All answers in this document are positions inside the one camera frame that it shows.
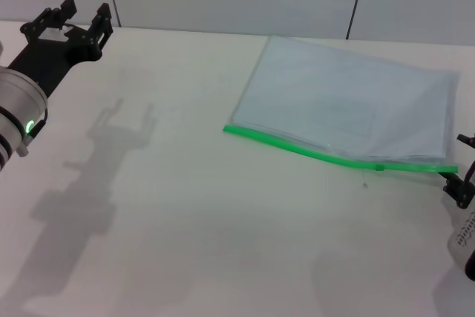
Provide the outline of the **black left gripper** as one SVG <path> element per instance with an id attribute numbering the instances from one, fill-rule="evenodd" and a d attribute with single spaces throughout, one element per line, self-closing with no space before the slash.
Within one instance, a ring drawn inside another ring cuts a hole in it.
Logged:
<path id="1" fill-rule="evenodd" d="M 20 27 L 27 45 L 7 68 L 31 79 L 46 97 L 51 96 L 73 66 L 99 60 L 113 33 L 111 9 L 108 3 L 103 3 L 88 30 L 74 26 L 66 33 L 64 42 L 40 38 L 48 28 L 61 30 L 75 14 L 75 1 L 64 0 L 60 7 L 47 7 L 33 21 Z"/>

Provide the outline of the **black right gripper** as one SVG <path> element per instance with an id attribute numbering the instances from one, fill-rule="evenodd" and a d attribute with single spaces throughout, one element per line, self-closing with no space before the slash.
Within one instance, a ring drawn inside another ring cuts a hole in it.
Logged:
<path id="1" fill-rule="evenodd" d="M 472 137 L 464 134 L 458 135 L 458 141 L 467 146 L 475 146 L 475 135 Z M 475 185 L 466 183 L 456 173 L 440 172 L 446 180 L 444 191 L 448 194 L 460 209 L 467 209 L 472 199 L 475 197 Z"/>

